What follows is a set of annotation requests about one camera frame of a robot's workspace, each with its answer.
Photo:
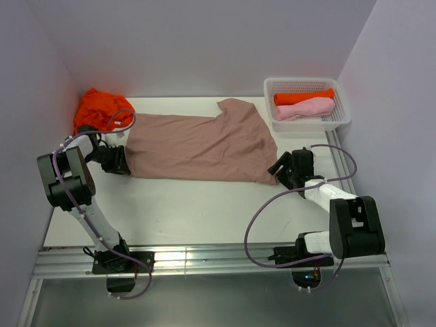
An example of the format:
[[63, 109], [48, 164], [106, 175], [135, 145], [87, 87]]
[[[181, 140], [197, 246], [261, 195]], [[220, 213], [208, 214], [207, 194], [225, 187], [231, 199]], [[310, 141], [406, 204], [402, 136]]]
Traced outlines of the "dusty pink t-shirt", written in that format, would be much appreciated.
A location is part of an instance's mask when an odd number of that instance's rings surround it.
[[276, 185], [277, 145], [254, 104], [228, 98], [216, 117], [139, 114], [125, 147], [136, 178]]

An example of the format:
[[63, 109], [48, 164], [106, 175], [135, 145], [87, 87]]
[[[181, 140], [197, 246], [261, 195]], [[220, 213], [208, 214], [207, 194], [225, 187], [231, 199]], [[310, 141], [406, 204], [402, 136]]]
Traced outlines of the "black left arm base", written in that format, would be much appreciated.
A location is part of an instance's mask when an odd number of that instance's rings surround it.
[[93, 251], [82, 248], [84, 254], [93, 259], [92, 275], [106, 276], [106, 289], [115, 294], [126, 295], [134, 290], [140, 273], [151, 273], [155, 263], [155, 253], [152, 251], [133, 251], [128, 249], [123, 240], [114, 250], [129, 256], [134, 260], [120, 257], [113, 252]]

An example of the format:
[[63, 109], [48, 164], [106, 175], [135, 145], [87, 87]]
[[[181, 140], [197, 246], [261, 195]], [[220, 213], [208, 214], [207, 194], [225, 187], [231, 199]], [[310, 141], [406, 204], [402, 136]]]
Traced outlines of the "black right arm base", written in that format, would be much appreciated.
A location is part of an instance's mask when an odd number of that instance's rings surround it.
[[309, 253], [297, 246], [274, 247], [272, 255], [268, 257], [268, 261], [273, 261], [276, 265], [299, 260], [304, 260], [304, 262], [295, 264], [292, 268], [303, 268], [304, 270], [292, 270], [292, 279], [298, 287], [306, 290], [320, 285], [322, 281], [321, 268], [334, 266], [334, 260], [330, 256], [325, 256], [322, 253]]

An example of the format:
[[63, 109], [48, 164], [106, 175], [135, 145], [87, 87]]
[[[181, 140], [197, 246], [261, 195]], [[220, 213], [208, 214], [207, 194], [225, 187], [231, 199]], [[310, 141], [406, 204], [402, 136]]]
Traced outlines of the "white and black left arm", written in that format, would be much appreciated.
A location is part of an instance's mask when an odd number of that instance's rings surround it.
[[50, 204], [76, 218], [91, 237], [95, 250], [84, 252], [104, 268], [125, 272], [133, 263], [133, 255], [96, 203], [96, 186], [87, 166], [90, 161], [109, 174], [131, 174], [125, 147], [108, 145], [100, 130], [90, 125], [81, 125], [78, 134], [58, 151], [39, 156], [37, 166]]

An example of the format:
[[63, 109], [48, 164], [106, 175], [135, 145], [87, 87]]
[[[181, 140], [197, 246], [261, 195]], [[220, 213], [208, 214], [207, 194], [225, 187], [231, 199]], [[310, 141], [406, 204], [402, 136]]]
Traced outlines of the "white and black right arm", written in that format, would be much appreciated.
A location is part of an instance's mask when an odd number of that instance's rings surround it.
[[287, 189], [300, 189], [300, 197], [324, 209], [329, 214], [329, 229], [299, 234], [294, 246], [275, 250], [270, 259], [296, 260], [308, 266], [319, 255], [346, 259], [382, 254], [386, 243], [375, 200], [335, 187], [315, 174], [314, 162], [309, 149], [285, 152], [268, 173]]

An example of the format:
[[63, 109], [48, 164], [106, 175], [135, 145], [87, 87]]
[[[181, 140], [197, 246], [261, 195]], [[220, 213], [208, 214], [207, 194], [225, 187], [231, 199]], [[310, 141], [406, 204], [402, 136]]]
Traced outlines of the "crumpled orange t-shirt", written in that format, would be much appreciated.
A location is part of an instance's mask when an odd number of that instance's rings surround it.
[[80, 100], [73, 120], [74, 133], [88, 125], [102, 131], [128, 127], [133, 121], [134, 107], [122, 96], [89, 89]]

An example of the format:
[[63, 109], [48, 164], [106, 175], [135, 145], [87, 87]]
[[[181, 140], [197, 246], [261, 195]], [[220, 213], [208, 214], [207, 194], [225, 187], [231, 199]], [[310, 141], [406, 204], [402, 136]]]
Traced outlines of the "white perforated plastic basket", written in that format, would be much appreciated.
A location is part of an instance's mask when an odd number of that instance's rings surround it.
[[337, 81], [329, 78], [267, 78], [264, 97], [275, 131], [332, 131], [351, 122]]

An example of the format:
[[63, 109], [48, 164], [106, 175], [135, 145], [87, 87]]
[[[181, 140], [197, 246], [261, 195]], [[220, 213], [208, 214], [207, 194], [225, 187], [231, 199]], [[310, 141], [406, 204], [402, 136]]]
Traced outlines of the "rolled light pink t-shirt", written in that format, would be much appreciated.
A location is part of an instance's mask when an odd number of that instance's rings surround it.
[[335, 102], [327, 97], [315, 97], [294, 105], [277, 106], [280, 121], [293, 121], [299, 118], [325, 116], [332, 113]]

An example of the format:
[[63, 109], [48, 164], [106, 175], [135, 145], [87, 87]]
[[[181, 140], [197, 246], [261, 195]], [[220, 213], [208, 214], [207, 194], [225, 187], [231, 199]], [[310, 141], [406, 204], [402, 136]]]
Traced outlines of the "rolled orange t-shirt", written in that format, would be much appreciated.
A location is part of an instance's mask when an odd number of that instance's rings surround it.
[[315, 97], [327, 97], [333, 99], [334, 90], [327, 89], [323, 91], [306, 92], [306, 93], [276, 93], [273, 97], [273, 101], [276, 106], [284, 106], [284, 105], [294, 105], [308, 99], [313, 99]]

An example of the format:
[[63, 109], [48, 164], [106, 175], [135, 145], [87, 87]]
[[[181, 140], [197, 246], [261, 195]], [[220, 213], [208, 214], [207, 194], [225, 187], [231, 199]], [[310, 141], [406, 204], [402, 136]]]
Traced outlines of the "aluminium frame rail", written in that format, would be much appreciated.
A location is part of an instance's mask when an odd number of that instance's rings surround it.
[[[273, 272], [253, 264], [241, 245], [211, 245], [198, 247], [134, 247], [132, 251], [155, 253], [153, 274], [215, 275], [236, 273]], [[32, 279], [96, 278], [91, 272], [92, 258], [80, 247], [48, 249], [37, 255]]]

